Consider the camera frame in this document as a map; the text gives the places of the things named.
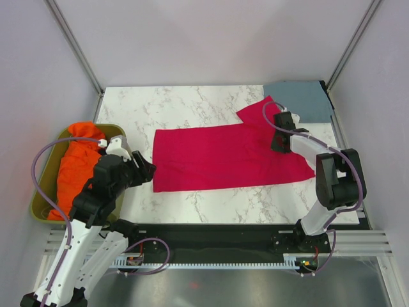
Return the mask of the red t-shirt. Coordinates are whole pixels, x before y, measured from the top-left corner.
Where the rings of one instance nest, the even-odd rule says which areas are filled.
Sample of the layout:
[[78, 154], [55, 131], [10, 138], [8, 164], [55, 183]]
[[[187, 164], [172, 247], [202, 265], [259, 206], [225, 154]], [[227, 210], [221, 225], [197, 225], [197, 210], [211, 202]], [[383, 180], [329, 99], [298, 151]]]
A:
[[302, 156], [270, 148], [275, 130], [263, 109], [270, 120], [279, 113], [267, 97], [238, 111], [238, 124], [156, 130], [154, 192], [289, 184], [314, 177]]

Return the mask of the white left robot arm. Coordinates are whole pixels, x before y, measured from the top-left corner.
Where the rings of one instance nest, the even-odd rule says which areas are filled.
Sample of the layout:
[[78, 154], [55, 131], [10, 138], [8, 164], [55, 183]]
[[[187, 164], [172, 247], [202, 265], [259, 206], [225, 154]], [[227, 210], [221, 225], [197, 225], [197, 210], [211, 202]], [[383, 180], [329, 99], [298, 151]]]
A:
[[99, 158], [80, 193], [73, 199], [66, 228], [66, 239], [60, 246], [60, 258], [45, 286], [26, 294], [21, 306], [65, 306], [74, 295], [74, 274], [86, 256], [89, 245], [104, 227], [116, 208], [117, 198], [129, 187], [137, 187], [153, 179], [156, 166], [140, 152], [132, 152], [130, 160], [107, 154]]

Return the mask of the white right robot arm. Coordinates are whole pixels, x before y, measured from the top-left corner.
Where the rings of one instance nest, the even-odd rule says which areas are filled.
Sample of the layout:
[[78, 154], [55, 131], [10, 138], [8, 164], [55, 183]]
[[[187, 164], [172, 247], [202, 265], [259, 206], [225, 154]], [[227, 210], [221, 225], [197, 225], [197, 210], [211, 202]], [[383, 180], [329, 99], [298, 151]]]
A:
[[367, 189], [358, 151], [339, 149], [313, 137], [308, 130], [298, 129], [289, 111], [274, 115], [275, 128], [271, 149], [282, 154], [302, 156], [315, 167], [317, 200], [310, 211], [297, 221], [288, 244], [302, 252], [310, 252], [323, 244], [328, 226], [343, 212], [359, 208]]

